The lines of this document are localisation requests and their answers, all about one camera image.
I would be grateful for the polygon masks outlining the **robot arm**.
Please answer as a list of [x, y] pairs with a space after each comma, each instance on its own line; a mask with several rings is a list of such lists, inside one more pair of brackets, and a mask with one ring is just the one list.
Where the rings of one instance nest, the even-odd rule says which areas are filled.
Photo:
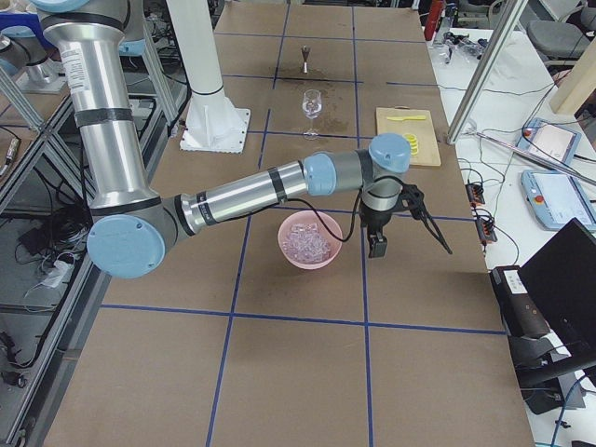
[[96, 185], [87, 251], [106, 274], [142, 277], [203, 228], [302, 195], [357, 190], [362, 223], [374, 237], [382, 235], [404, 191], [401, 175], [410, 166], [404, 137], [380, 134], [365, 150], [319, 152], [208, 191], [164, 198], [148, 181], [120, 60], [121, 45], [141, 33], [142, 4], [39, 1], [35, 7], [44, 37], [60, 52]]

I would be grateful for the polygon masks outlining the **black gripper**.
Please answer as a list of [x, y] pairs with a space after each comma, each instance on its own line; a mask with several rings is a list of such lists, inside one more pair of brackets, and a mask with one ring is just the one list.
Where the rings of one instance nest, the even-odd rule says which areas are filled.
[[383, 229], [391, 218], [391, 210], [375, 210], [365, 203], [360, 204], [360, 226], [367, 232], [370, 259], [383, 258], [386, 255], [387, 239], [383, 235]]

